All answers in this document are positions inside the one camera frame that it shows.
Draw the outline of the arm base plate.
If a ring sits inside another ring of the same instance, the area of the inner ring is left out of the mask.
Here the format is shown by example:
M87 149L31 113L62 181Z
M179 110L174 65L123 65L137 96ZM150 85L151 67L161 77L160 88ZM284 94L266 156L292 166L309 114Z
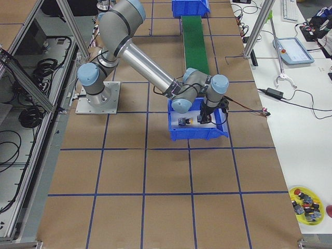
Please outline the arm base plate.
M117 114L121 82L104 81L104 90L98 95L86 94L84 87L81 89L82 95L76 106L76 113L79 115L103 115Z

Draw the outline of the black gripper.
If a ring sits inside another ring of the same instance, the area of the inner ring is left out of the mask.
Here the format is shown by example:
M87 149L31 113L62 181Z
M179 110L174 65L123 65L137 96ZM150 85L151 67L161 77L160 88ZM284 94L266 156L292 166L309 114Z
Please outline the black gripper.
M226 98L222 98L215 107L209 107L207 106L207 104L205 104L204 101L202 101L200 105L199 122L211 122L212 121L211 114L218 108L221 108L222 112L226 114L226 119L225 119L226 122L228 119L228 110L229 110L229 101Z

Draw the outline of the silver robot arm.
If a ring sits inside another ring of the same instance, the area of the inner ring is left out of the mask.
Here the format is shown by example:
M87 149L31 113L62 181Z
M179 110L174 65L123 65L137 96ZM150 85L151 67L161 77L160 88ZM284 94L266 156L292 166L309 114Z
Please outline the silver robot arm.
M107 12L113 7L113 3L111 0L97 0L96 7L98 11Z
M111 100L112 94L102 73L110 74L118 60L123 59L170 99L177 113L187 113L198 94L204 92L200 115L201 121L206 122L227 92L228 78L188 68L183 81L177 81L133 43L132 37L145 18L145 9L140 1L119 1L101 16L99 33L104 47L98 58L78 69L78 79L86 92L87 102L97 107Z

